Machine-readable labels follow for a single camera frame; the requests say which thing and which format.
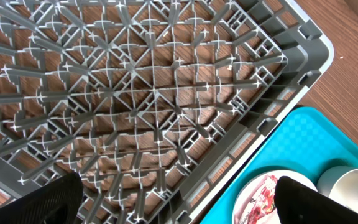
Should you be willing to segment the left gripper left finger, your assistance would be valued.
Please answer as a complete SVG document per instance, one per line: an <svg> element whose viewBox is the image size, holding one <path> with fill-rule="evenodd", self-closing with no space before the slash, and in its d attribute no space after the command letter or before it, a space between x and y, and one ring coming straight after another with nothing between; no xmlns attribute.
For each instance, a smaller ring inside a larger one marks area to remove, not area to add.
<svg viewBox="0 0 358 224"><path fill-rule="evenodd" d="M77 173L69 173L0 208L1 224L75 222L83 198Z"/></svg>

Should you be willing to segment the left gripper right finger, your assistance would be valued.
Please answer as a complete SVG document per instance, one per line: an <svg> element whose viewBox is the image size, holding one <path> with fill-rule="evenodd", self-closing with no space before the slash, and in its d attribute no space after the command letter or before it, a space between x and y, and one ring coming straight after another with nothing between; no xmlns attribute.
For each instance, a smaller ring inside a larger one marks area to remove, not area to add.
<svg viewBox="0 0 358 224"><path fill-rule="evenodd" d="M279 178L274 203L281 224L358 223L358 213L288 176Z"/></svg>

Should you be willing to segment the red snack wrapper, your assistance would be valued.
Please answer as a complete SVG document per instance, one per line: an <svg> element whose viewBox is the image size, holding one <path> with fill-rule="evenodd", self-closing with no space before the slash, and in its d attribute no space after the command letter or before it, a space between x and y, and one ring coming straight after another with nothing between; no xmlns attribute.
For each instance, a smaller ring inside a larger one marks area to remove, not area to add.
<svg viewBox="0 0 358 224"><path fill-rule="evenodd" d="M272 213L275 209L274 195L278 179L268 175L251 200L251 209L244 220L247 224L256 224L259 219Z"/></svg>

